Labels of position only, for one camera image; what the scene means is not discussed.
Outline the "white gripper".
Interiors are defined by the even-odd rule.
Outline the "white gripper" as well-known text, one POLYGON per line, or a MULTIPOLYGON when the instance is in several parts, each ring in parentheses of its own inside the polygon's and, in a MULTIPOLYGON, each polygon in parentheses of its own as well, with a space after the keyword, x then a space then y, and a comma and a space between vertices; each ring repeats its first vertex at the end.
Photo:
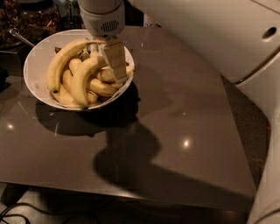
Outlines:
MULTIPOLYGON (((96 38, 110 39, 125 26, 124 2, 79 2, 80 15, 87 31, 96 38)), ((107 41, 101 54, 116 83, 127 80, 124 44, 119 39, 107 41)))

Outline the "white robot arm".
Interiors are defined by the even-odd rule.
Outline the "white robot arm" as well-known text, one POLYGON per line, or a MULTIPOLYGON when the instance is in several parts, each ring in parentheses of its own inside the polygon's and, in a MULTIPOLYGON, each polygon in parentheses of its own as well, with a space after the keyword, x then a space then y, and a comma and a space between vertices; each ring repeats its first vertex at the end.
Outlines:
POLYGON ((130 4, 157 22, 122 28, 136 62, 136 91, 110 115, 98 174, 127 197, 243 212, 241 224, 280 224, 279 16, 254 0, 78 0, 99 35, 130 4), (254 181, 226 86, 269 123, 254 181))

